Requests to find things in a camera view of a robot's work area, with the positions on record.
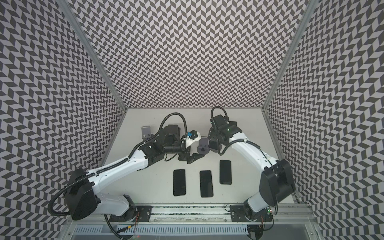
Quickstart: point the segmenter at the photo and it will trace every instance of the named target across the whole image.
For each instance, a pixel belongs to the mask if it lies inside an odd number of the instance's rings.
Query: black smartphone
[[[213,197],[212,173],[209,170],[200,171],[200,196]]]
[[[220,183],[225,185],[232,184],[231,161],[220,160]]]
[[[185,169],[176,169],[173,171],[173,196],[185,195]]]

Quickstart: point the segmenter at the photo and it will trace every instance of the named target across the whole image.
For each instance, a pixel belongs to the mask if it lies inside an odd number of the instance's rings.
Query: chevron pattern wall
[[[0,1],[0,32],[0,239],[53,239],[51,195],[98,165],[122,110],[54,0]]]
[[[326,239],[384,239],[384,1],[320,1],[268,109]]]
[[[308,0],[70,0],[127,107],[261,107]]]

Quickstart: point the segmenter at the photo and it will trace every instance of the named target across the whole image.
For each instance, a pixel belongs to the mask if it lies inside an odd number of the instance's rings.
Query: smartphone
[[[232,184],[231,161],[220,160],[220,183],[225,185]]]
[[[209,170],[200,171],[200,196],[213,197],[212,173]]]
[[[185,188],[185,169],[173,171],[173,196],[183,196],[187,194]]]

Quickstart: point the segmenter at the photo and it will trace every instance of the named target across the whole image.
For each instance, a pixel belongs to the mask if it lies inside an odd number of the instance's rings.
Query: black mounting plate
[[[260,219],[256,219],[255,221],[248,220],[248,218],[245,217],[244,205],[231,205],[230,213],[231,213],[232,222],[257,222],[257,224],[259,224],[262,221],[261,217]],[[265,222],[272,221],[271,215],[267,214],[265,209],[264,209],[264,212],[262,212],[262,216],[263,216],[263,221]]]
[[[139,211],[139,219],[137,222],[149,222],[151,217],[152,206],[136,206]],[[109,217],[110,222],[125,222],[123,217],[111,215]]]

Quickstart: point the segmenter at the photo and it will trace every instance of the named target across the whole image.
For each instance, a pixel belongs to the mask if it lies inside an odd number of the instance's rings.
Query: black and white geometric wallpaper
[[[326,239],[384,239],[384,1],[323,0],[269,106]]]
[[[130,108],[261,107],[308,0],[69,0]]]
[[[55,238],[51,195],[98,165],[122,110],[54,0],[1,0],[0,32],[0,239]]]

